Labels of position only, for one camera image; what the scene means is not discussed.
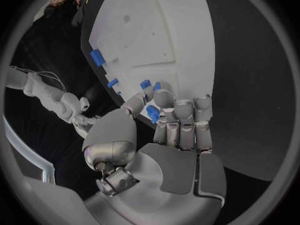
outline wire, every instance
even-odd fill
[[[26,72],[26,73],[34,73],[34,74],[38,74],[42,77],[45,77],[45,78],[50,78],[50,79],[53,79],[53,80],[56,80],[60,83],[61,87],[62,87],[62,90],[66,93],[67,90],[66,90],[66,87],[64,85],[64,83],[62,82],[62,80],[60,79],[59,76],[57,76],[54,72],[52,71],[33,71],[33,70],[30,70],[30,69],[26,69],[26,68],[20,68],[20,67],[17,67],[17,66],[11,66],[11,68],[13,69],[17,69],[17,70],[20,70],[22,72]]]

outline humanoid robot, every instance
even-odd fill
[[[84,138],[87,165],[102,173],[99,192],[86,201],[105,224],[213,224],[226,197],[226,178],[213,154],[209,128],[212,99],[177,99],[164,81],[141,83],[142,91],[103,117],[88,118],[86,98],[45,84],[34,72],[9,68],[6,86],[23,90]],[[134,121],[146,110],[156,124],[153,143],[138,152]]]

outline dark background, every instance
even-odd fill
[[[290,24],[290,31],[293,31],[293,38],[295,43],[299,42],[299,35],[300,28],[299,20],[298,20],[298,1],[299,0],[269,0],[272,3],[276,3],[275,9],[284,16],[285,20]],[[18,13],[22,11],[20,9],[20,5],[23,4],[25,0],[0,0],[0,5],[2,8],[1,13],[1,30],[4,31],[5,27],[9,25],[10,21],[13,21],[14,18],[18,17]],[[239,175],[233,171],[227,170],[226,175],[234,178],[235,176],[238,177]],[[242,181],[242,184],[238,184],[235,186],[236,189],[244,188],[240,194],[237,196],[241,196],[243,193],[246,194],[259,194],[260,191],[256,193],[251,193],[253,190],[265,189],[265,186],[255,187],[251,186],[251,182],[253,180],[247,179],[246,177]],[[287,222],[294,223],[300,220],[298,217],[298,208],[297,202],[299,200],[299,185],[300,185],[300,176],[298,175],[293,186],[291,187],[289,193],[286,195],[282,203],[278,206],[278,208],[274,211],[274,213],[263,223],[263,224],[275,224],[278,221],[282,221],[283,219]],[[35,224],[33,218],[24,210],[22,205],[20,205],[17,200],[14,198],[14,195],[11,193],[9,187],[7,186],[3,177],[0,179],[0,206],[1,210],[1,224],[17,224],[18,222],[22,221],[23,223],[28,224]]]

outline blue block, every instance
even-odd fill
[[[119,82],[118,79],[115,78],[115,79],[112,80],[111,82],[107,83],[107,87],[111,89],[111,88],[112,88],[114,85],[116,85],[118,82]]]
[[[160,82],[157,82],[157,83],[155,83],[155,85],[154,85],[154,91],[159,90],[159,89],[161,89],[161,83],[160,83]]]
[[[98,49],[91,51],[90,56],[94,60],[97,67],[101,67],[103,64],[105,64],[105,60]]]
[[[150,80],[145,80],[145,81],[142,81],[141,83],[140,83],[140,87],[141,87],[141,89],[146,89],[146,88],[148,88],[148,87],[150,87],[151,86],[151,82],[150,82]]]
[[[160,118],[160,110],[153,105],[149,105],[147,108],[147,114],[151,118],[153,124],[156,124]]]

